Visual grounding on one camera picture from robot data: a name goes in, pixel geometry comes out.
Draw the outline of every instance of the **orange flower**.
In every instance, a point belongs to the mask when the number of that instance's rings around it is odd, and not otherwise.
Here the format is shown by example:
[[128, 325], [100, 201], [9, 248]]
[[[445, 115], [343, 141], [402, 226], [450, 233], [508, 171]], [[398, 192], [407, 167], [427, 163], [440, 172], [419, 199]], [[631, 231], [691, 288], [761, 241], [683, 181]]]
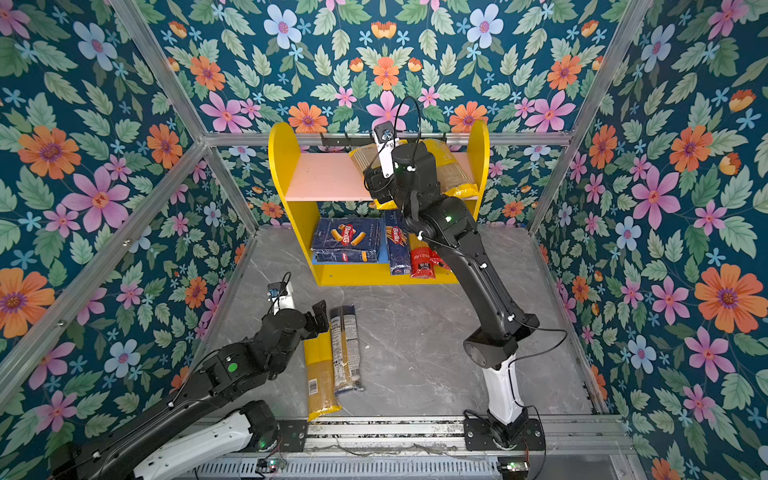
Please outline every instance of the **orange flower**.
[[298, 134], [324, 134], [328, 125], [328, 118], [321, 115], [320, 108], [305, 101], [300, 101], [298, 108], [291, 107], [288, 110], [291, 117], [288, 119], [290, 126], [296, 128]]
[[686, 168], [689, 172], [699, 167], [699, 162], [705, 161], [712, 152], [709, 146], [713, 142], [711, 133], [704, 133], [707, 127], [697, 125], [696, 128], [686, 128], [680, 134], [680, 138], [675, 138], [672, 142], [670, 163], [674, 169], [684, 172]]
[[556, 61], [552, 65], [552, 71], [547, 75], [549, 87], [554, 90], [565, 90], [565, 88], [576, 81], [576, 75], [581, 73], [579, 57], [565, 55], [561, 61]]
[[392, 38], [397, 31], [397, 25], [392, 22], [374, 22], [371, 24], [371, 31], [376, 38]]
[[264, 202], [261, 204], [261, 210], [268, 216], [272, 218], [280, 218], [283, 216], [283, 208], [278, 204], [273, 204], [272, 202]]
[[362, 59], [360, 57], [353, 58], [349, 62], [349, 69], [351, 71], [361, 72], [362, 71]]
[[599, 169], [605, 168], [614, 158], [614, 148], [618, 145], [618, 139], [615, 137], [616, 129], [603, 125], [599, 132], [592, 137], [592, 146], [589, 147], [592, 167]]
[[152, 125], [149, 128], [152, 135], [147, 137], [147, 146], [152, 149], [152, 158], [163, 167], [170, 170], [183, 153], [176, 132], [170, 131], [166, 124]]
[[399, 81], [398, 73], [400, 73], [400, 67], [395, 65], [391, 57], [381, 57], [379, 64], [373, 67], [373, 74], [376, 76], [373, 80], [384, 90], [392, 90]]
[[672, 468], [670, 463], [663, 458], [654, 458], [654, 466], [650, 468], [650, 473], [655, 480], [680, 480], [680, 474]]
[[585, 23], [583, 27], [581, 27], [581, 36], [588, 37], [589, 35], [592, 35], [595, 30], [598, 29], [598, 21], [597, 20], [590, 20], [589, 22]]
[[589, 285], [587, 285], [587, 279], [582, 276], [574, 278], [574, 285], [571, 291], [574, 293], [574, 297], [579, 303], [583, 303], [589, 297]]
[[459, 105], [456, 107], [455, 115], [451, 115], [449, 120], [449, 123], [453, 125], [451, 131], [467, 134], [476, 121], [480, 120], [483, 123], [488, 123], [488, 117], [485, 116], [487, 113], [488, 110], [482, 105], [478, 107], [478, 102], [476, 101], [468, 101], [466, 107]]
[[187, 27], [183, 26], [179, 22], [171, 22], [168, 24], [170, 27], [170, 30], [176, 34], [178, 38], [186, 38], [187, 37]]
[[42, 306], [53, 303], [54, 291], [43, 288], [46, 283], [48, 279], [37, 272], [24, 278], [20, 268], [0, 270], [0, 329], [5, 327], [5, 338], [27, 333], [27, 323], [35, 325], [45, 313]]
[[185, 366], [181, 369], [178, 375], [174, 375], [174, 379], [170, 381], [170, 386], [172, 386], [171, 392], [174, 392], [181, 388], [181, 386], [184, 384], [184, 380], [187, 379], [187, 377], [190, 375], [190, 367]]
[[741, 160], [739, 154], [731, 152], [720, 161], [720, 171], [726, 175], [735, 175], [741, 169]]
[[519, 214], [522, 214], [524, 209], [525, 205], [523, 205], [522, 202], [510, 202], [504, 205], [504, 210], [502, 210], [502, 213], [505, 217], [516, 217]]
[[422, 61], [418, 58], [411, 57], [410, 60], [408, 60], [408, 69], [412, 72], [417, 72], [422, 69], [424, 65], [422, 65]]
[[241, 243], [235, 249], [235, 263], [240, 263], [240, 259], [243, 258], [243, 253], [245, 253], [245, 243]]
[[715, 319], [715, 327], [733, 333], [733, 323], [743, 333], [757, 329], [759, 317], [768, 316], [768, 300], [754, 295], [763, 291], [763, 284], [754, 273], [741, 276], [737, 265], [724, 263], [718, 273], [711, 266], [701, 274], [704, 283], [696, 284], [696, 298], [703, 300], [699, 311], [707, 320]]
[[187, 287], [187, 291], [185, 292], [187, 294], [187, 298], [184, 299], [184, 302], [190, 308], [197, 308], [203, 304], [203, 300], [205, 300], [205, 294], [208, 293], [208, 287], [206, 285], [207, 282], [203, 280], [202, 276], [192, 279], [190, 285]]
[[195, 80], [205, 88], [211, 91], [223, 90], [227, 79], [221, 73], [221, 67], [216, 65], [215, 61], [208, 61], [208, 58], [192, 57], [192, 66], [190, 67], [192, 75], [196, 75]]
[[32, 164], [29, 170], [41, 177], [47, 174], [54, 180], [60, 180], [64, 174], [74, 172], [74, 166], [80, 164], [80, 155], [74, 153], [80, 147], [56, 127], [52, 132], [47, 127], [35, 127], [35, 135], [23, 134], [18, 142], [24, 147], [18, 151], [18, 156], [22, 162]]
[[728, 108], [731, 111], [742, 111], [744, 108], [749, 107], [756, 99], [757, 95], [751, 90], [739, 90], [730, 98]]
[[598, 372], [598, 368], [594, 365], [592, 366], [592, 375], [594, 375], [594, 380], [598, 383], [603, 400], [608, 400], [608, 391], [605, 389], [605, 377], [603, 377], [602, 373]]

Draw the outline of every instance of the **marble floor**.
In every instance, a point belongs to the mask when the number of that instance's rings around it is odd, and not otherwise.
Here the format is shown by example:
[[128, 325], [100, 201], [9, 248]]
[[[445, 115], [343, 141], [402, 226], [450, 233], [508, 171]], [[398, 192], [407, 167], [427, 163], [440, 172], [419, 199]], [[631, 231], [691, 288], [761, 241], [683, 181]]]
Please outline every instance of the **marble floor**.
[[[536, 263], [527, 233], [516, 228], [481, 230], [485, 249], [515, 301], [536, 313], [543, 327], [558, 327], [555, 300]], [[292, 230], [264, 229], [234, 302], [221, 320], [213, 347], [253, 335], [269, 307], [266, 285], [292, 272], [293, 298], [307, 311], [325, 300], [328, 307], [356, 308], [364, 392], [339, 396], [339, 415], [461, 415], [484, 412], [488, 393], [482, 371], [464, 353], [462, 341], [478, 326], [459, 285], [318, 287]], [[561, 333], [536, 332], [520, 344], [519, 355], [553, 346]], [[525, 404], [542, 414], [591, 413], [592, 405], [568, 342], [543, 356], [516, 363]], [[277, 417], [307, 415], [306, 371], [299, 348], [277, 379], [249, 392], [227, 410], [264, 399]]]

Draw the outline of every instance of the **floral wallpaper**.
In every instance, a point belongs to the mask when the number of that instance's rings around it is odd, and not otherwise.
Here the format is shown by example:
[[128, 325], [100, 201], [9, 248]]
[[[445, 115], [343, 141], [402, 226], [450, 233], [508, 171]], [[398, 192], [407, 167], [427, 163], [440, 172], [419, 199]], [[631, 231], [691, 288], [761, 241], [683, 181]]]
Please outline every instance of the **floral wallpaper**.
[[652, 8], [536, 232], [656, 480], [768, 476], [767, 15]]
[[[58, 446], [115, 430], [179, 388], [246, 244], [201, 161], [0, 416], [0, 478], [45, 478]], [[3, 285], [22, 275], [0, 270]]]
[[190, 140], [99, 2], [1, 0], [0, 77], [2, 359]]
[[[158, 2], [151, 27], [210, 131], [570, 129], [626, 7], [609, 0]], [[601, 110], [612, 113], [607, 97]], [[525, 225], [559, 151], [495, 147], [481, 222]], [[266, 152], [223, 149], [259, 223], [286, 221]], [[325, 215], [376, 214], [367, 203]]]

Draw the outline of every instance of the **pink shelf board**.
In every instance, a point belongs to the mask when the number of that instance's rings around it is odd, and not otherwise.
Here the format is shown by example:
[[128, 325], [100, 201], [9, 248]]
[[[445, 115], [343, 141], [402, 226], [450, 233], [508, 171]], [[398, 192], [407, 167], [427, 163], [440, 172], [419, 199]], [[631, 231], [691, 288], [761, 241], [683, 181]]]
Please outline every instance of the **pink shelf board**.
[[[474, 181], [466, 153], [454, 153]], [[301, 154], [286, 192], [288, 201], [371, 201], [362, 174], [346, 152]]]

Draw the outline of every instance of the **yellow shelf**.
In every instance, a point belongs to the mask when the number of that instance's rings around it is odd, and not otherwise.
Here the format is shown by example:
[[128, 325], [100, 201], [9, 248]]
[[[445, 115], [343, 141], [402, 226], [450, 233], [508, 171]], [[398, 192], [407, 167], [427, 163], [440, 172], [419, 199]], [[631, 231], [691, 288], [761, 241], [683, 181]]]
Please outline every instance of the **yellow shelf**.
[[[387, 263], [314, 264], [312, 238], [320, 219], [318, 201], [371, 201], [362, 184], [362, 175], [349, 155], [303, 153], [296, 134], [287, 123], [275, 124], [270, 132], [270, 170], [283, 209], [293, 226], [307, 264], [319, 286], [361, 285], [441, 285], [457, 283], [455, 275], [435, 268], [435, 279], [422, 280], [408, 275], [389, 275]], [[469, 134], [465, 154], [457, 160], [467, 175], [485, 191], [490, 161], [488, 126], [476, 123]], [[482, 194], [465, 199], [477, 220]]]

